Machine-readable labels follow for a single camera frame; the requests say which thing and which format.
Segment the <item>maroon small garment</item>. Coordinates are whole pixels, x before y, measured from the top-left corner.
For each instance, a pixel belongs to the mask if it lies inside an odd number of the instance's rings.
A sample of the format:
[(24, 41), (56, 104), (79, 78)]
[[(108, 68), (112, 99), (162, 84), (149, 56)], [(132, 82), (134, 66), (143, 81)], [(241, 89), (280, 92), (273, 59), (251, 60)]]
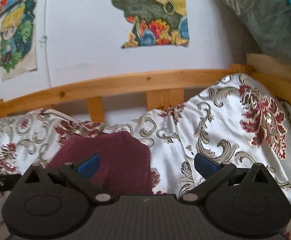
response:
[(152, 194), (150, 150), (128, 132), (95, 138), (74, 134), (47, 167), (76, 164), (95, 154), (100, 158), (100, 168), (90, 179), (93, 185), (114, 194)]

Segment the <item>white floral satin bedspread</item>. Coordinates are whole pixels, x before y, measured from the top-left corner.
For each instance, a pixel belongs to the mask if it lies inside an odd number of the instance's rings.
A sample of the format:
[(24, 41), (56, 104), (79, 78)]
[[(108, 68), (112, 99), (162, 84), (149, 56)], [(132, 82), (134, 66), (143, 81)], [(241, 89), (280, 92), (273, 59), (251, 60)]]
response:
[[(262, 163), (291, 204), (291, 106), (245, 74), (224, 77), (188, 101), (152, 110), (124, 124), (81, 122), (52, 109), (0, 119), (0, 174), (43, 167), (74, 134), (95, 138), (128, 132), (150, 150), (152, 194), (178, 197), (204, 179), (201, 153), (239, 168)], [(291, 239), (291, 220), (285, 230)]]

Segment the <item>cartoon boy cross-stitch picture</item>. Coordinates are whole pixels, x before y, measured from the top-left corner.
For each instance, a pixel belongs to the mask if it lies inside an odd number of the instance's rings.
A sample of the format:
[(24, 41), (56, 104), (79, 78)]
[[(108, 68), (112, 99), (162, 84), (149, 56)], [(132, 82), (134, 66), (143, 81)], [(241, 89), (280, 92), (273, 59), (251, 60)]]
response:
[(0, 27), (0, 76), (7, 81), (37, 70), (37, 0), (23, 0), (11, 8)]

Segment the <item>colourful torn cross-stitch picture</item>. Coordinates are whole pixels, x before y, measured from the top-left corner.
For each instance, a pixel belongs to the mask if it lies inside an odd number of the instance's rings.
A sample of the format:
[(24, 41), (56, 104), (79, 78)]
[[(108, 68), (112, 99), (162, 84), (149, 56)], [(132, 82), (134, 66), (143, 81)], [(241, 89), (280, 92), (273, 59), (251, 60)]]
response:
[(132, 24), (123, 49), (185, 46), (189, 42), (186, 0), (111, 0)]

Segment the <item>blue grey plush in plastic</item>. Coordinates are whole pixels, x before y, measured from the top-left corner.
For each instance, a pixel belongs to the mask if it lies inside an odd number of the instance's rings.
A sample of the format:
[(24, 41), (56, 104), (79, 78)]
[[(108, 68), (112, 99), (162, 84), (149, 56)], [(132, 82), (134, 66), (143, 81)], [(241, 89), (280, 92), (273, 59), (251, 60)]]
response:
[(263, 54), (291, 64), (291, 0), (223, 0)]

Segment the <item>wooden bed rail frame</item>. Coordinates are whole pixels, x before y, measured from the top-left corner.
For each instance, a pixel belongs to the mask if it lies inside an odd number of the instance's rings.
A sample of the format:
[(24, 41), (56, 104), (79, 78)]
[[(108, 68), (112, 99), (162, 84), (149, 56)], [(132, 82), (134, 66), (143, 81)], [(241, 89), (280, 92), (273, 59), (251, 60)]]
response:
[(256, 65), (231, 64), (229, 69), (165, 70), (102, 77), (24, 95), (0, 99), (0, 118), (22, 111), (51, 108), (60, 103), (86, 100), (90, 118), (103, 122), (103, 96), (145, 92), (149, 110), (184, 102), (184, 89), (208, 87), (224, 76), (245, 73), (263, 84), (274, 96), (291, 105), (291, 67), (270, 57), (254, 55)]

